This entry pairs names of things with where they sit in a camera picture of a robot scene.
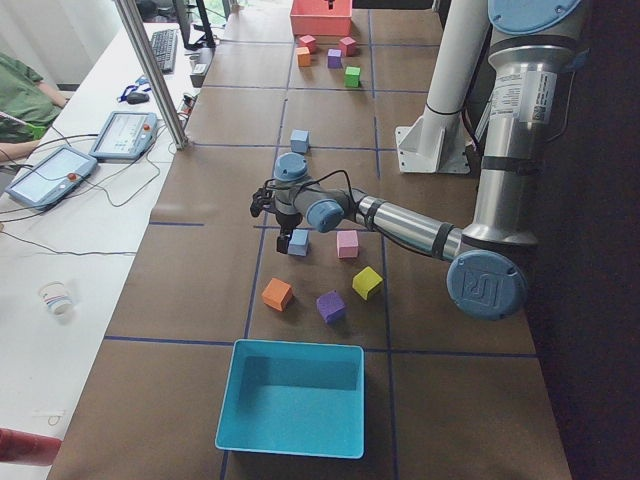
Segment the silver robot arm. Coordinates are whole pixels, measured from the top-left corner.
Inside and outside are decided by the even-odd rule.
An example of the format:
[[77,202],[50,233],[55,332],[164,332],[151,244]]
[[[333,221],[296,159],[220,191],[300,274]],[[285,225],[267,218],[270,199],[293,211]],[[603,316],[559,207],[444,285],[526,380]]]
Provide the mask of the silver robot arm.
[[530,229],[540,157],[557,78],[576,68],[591,13],[587,1],[454,1],[444,25],[423,113],[395,133],[404,173],[450,173],[462,165],[465,99],[481,61],[495,80],[472,222],[464,228],[346,187],[327,190],[303,156],[280,156],[255,192],[253,216],[272,213],[285,252],[301,223],[325,233],[349,220],[408,250],[446,261],[453,303],[499,320],[525,303],[537,240]]

